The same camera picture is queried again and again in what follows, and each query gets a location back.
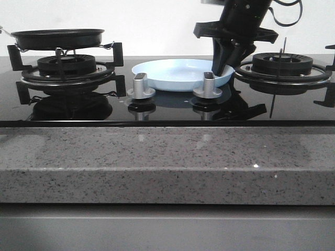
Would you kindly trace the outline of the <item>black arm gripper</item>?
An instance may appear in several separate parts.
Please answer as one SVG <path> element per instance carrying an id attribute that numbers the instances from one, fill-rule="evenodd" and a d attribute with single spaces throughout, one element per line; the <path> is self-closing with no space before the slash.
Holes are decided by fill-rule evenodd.
<path id="1" fill-rule="evenodd" d="M 193 33 L 197 38 L 213 39 L 211 70 L 216 76 L 222 75 L 227 60 L 228 65 L 233 68 L 240 66 L 241 62 L 256 50 L 256 41 L 274 43 L 278 37 L 274 30 L 260 28 L 259 25 L 243 25 L 237 21 L 232 25 L 221 21 L 198 22 Z"/>

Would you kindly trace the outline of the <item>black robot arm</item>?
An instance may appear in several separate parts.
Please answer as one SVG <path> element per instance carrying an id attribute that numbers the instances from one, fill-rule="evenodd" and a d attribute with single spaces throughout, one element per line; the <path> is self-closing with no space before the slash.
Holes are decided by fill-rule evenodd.
<path id="1" fill-rule="evenodd" d="M 274 43 L 278 34 L 260 25 L 271 1 L 228 0 L 218 21 L 198 22 L 194 28 L 197 38 L 213 39 L 213 65 L 211 71 L 222 75 L 224 67 L 237 67 L 256 50 L 256 41 Z"/>

